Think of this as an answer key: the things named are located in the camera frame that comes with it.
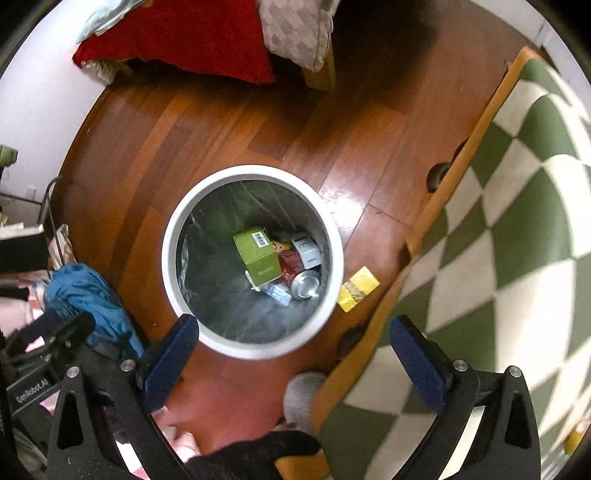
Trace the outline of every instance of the white box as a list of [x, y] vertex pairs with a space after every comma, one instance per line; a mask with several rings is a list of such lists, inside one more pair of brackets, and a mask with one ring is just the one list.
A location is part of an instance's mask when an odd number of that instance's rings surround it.
[[322, 263], [318, 245], [306, 233], [298, 233], [292, 236], [291, 243], [300, 254], [301, 262], [305, 269], [309, 270]]

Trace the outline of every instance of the screw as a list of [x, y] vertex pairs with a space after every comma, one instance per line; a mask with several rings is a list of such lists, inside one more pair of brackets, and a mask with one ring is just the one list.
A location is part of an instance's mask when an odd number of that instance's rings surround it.
[[66, 375], [69, 378], [74, 378], [74, 377], [77, 377], [79, 373], [80, 373], [80, 369], [78, 367], [70, 367], [68, 369], [68, 371], [66, 372]]
[[515, 378], [519, 378], [521, 376], [521, 370], [519, 369], [519, 367], [515, 367], [514, 365], [511, 365], [509, 367], [509, 373], [512, 377]]
[[131, 372], [135, 368], [135, 362], [133, 360], [123, 360], [121, 362], [121, 370], [124, 372]]
[[455, 368], [459, 372], [465, 372], [466, 370], [468, 370], [468, 364], [464, 360], [454, 360], [453, 368]]

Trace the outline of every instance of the floorboard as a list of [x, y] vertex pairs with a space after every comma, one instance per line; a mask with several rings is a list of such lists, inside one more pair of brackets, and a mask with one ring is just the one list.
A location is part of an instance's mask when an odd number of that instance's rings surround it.
[[240, 361], [199, 345], [168, 406], [203, 453], [263, 435], [282, 415], [290, 378], [336, 365], [343, 333], [368, 321], [399, 272], [429, 168], [470, 134], [526, 44], [468, 0], [343, 1], [334, 92], [288, 76], [254, 86], [153, 62], [107, 89], [66, 158], [54, 211], [79, 261], [111, 282], [150, 339], [175, 320], [160, 271], [168, 219], [226, 167], [268, 165], [306, 181], [338, 224], [346, 277], [365, 265], [381, 282], [282, 358]]

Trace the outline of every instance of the barcode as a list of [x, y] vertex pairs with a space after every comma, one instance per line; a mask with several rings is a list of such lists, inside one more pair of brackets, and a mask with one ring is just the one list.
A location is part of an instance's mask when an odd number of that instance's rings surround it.
[[267, 239], [265, 238], [265, 235], [262, 234], [262, 232], [254, 232], [252, 234], [252, 237], [258, 245], [258, 248], [266, 247], [267, 245], [269, 245], [269, 242], [267, 242]]

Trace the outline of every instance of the bed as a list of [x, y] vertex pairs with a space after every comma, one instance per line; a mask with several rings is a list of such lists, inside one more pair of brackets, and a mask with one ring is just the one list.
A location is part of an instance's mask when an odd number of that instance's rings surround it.
[[339, 0], [106, 0], [81, 32], [74, 62], [110, 83], [113, 62], [159, 59], [195, 73], [272, 83], [267, 52], [330, 90], [330, 35]]

